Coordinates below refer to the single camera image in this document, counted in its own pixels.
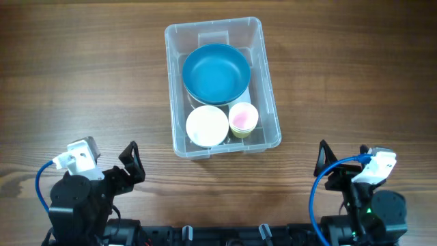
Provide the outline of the pink bowl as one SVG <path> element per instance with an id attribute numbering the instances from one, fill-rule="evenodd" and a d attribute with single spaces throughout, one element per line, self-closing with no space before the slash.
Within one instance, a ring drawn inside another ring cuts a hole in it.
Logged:
<path id="1" fill-rule="evenodd" d="M 218 107 L 205 105 L 194 109 L 186 119 L 186 133 L 197 146 L 221 144 L 229 131 L 228 118 Z"/>

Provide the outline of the cream bowl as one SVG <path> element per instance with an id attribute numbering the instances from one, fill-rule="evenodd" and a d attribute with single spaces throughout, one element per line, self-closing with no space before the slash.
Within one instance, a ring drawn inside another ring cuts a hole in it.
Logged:
<path id="1" fill-rule="evenodd" d="M 190 98 L 192 98 L 190 100 L 196 100 L 201 105 L 207 105 L 206 103 L 201 102 L 200 100 L 197 100 L 196 98 L 193 98 L 190 94 L 189 94 L 189 96 L 190 96 Z M 238 103 L 250 103 L 250 104 L 252 103 L 249 89 L 245 90 L 237 99 L 235 99 L 229 103 L 226 103 L 223 105 L 213 105 L 213 106 L 215 106 L 215 107 L 228 106 L 229 108 L 232 108 L 235 104 L 238 104 Z"/>

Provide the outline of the yellow cup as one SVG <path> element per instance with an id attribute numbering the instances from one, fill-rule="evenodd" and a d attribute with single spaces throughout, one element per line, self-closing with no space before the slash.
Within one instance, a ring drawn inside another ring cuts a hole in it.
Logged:
<path id="1" fill-rule="evenodd" d="M 240 139 L 244 139 L 245 137 L 248 137 L 251 132 L 253 131 L 253 129 L 249 129 L 249 130 L 240 130 L 240 129 L 236 129 L 236 128 L 231 128 L 231 132 L 232 134 Z"/>

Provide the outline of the cream cup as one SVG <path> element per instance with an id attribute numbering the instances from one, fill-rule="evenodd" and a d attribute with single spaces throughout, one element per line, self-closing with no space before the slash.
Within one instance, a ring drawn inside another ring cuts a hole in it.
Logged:
<path id="1" fill-rule="evenodd" d="M 237 135 L 250 134 L 255 129 L 255 126 L 247 128 L 247 129 L 242 129 L 242 128 L 238 128 L 238 127 L 234 126 L 233 124 L 230 124 L 229 127 L 230 127 L 232 133 L 237 134 Z"/>

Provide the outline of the small pink cup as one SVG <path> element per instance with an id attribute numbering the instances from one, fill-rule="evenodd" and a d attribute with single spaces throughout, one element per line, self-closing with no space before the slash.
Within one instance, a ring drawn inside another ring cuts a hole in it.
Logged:
<path id="1" fill-rule="evenodd" d="M 247 102 L 235 104 L 229 110 L 229 125 L 242 129 L 257 126 L 259 113 L 255 106 Z"/>

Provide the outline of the clear plastic storage container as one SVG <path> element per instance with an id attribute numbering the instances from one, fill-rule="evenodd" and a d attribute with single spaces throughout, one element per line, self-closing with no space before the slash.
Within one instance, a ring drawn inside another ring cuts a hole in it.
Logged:
<path id="1" fill-rule="evenodd" d="M 200 106 L 186 90 L 182 67 L 195 49 L 212 43 L 228 44 L 238 49 L 251 68 L 251 82 L 237 99 L 254 105 L 259 113 L 257 126 L 248 137 L 239 139 L 229 133 L 218 146 L 202 148 L 186 133 L 186 119 Z M 257 153 L 281 143 L 272 81 L 261 21 L 256 17 L 211 20 L 197 23 L 172 24 L 165 30 L 167 71 L 173 151 L 185 159 L 208 159 L 213 154 L 228 152 Z"/>

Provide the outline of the dark blue bowl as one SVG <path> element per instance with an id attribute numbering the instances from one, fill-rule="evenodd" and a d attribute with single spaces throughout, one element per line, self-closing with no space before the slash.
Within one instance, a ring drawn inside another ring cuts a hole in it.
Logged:
<path id="1" fill-rule="evenodd" d="M 251 69 L 245 56 L 228 44 L 206 44 L 194 50 L 182 67 L 186 84 L 249 84 Z"/>
<path id="2" fill-rule="evenodd" d="M 205 105 L 229 105 L 236 102 L 249 91 L 249 84 L 202 83 L 186 84 L 186 91 L 195 100 Z"/>

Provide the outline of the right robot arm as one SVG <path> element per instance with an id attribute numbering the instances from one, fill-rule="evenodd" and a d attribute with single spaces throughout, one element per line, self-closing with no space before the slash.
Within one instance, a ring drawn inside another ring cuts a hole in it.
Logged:
<path id="1" fill-rule="evenodd" d="M 360 147 L 355 156 L 338 159 L 326 141 L 320 142 L 309 197 L 309 217 L 322 245 L 397 245 L 408 226 L 406 199 L 400 193 L 378 190 L 397 163 L 396 153 L 388 148 Z M 319 182 L 342 193 L 345 215 L 323 216 L 317 222 L 314 198 Z"/>

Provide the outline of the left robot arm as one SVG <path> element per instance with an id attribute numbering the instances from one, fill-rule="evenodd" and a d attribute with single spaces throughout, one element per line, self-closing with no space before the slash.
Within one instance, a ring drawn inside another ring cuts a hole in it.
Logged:
<path id="1" fill-rule="evenodd" d="M 52 228 L 43 245 L 149 245 L 138 220 L 122 219 L 113 204 L 117 195 L 129 193 L 145 180 L 137 143 L 119 155 L 124 165 L 103 172 L 103 179 L 64 174 L 51 189 L 48 217 Z"/>

